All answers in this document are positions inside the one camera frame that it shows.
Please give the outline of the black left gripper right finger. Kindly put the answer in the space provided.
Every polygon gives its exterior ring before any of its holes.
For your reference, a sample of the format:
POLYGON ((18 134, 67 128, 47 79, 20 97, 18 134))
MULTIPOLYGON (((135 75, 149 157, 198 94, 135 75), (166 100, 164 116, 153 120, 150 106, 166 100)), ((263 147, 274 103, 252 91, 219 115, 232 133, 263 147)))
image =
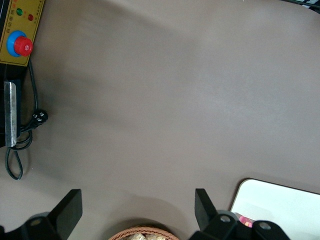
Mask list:
POLYGON ((233 213, 216 210, 207 192, 197 188, 194 195, 194 214, 199 227, 191 240, 232 240, 237 228, 233 213))

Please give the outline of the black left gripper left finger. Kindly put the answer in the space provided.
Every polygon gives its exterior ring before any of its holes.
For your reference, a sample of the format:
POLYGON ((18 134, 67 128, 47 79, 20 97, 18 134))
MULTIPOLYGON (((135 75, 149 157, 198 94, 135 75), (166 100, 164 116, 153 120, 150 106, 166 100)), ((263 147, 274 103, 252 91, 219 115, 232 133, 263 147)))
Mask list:
POLYGON ((82 191, 72 189, 51 212, 26 221, 21 227, 21 237, 23 240, 67 240, 82 215, 82 191))

